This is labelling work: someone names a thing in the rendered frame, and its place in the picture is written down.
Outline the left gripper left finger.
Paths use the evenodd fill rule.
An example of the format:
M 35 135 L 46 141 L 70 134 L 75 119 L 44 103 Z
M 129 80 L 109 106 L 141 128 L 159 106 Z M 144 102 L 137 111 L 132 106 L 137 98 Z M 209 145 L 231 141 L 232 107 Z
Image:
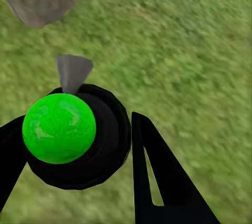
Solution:
M 0 212 L 27 163 L 22 141 L 24 118 L 22 115 L 0 127 Z

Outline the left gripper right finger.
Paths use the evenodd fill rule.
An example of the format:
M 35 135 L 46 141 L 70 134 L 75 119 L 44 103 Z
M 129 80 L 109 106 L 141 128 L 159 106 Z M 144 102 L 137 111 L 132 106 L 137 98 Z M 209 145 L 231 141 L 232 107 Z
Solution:
M 220 224 L 152 121 L 132 113 L 135 224 Z M 164 207 L 153 204 L 144 148 Z

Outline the pesticide atomizer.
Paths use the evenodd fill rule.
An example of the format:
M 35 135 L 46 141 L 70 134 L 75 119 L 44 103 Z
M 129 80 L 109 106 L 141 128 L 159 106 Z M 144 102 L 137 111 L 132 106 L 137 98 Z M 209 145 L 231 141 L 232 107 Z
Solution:
M 55 62 L 61 87 L 25 115 L 24 155 L 46 184 L 84 190 L 104 183 L 124 164 L 132 125 L 113 93 L 83 83 L 93 68 L 90 60 L 67 54 Z

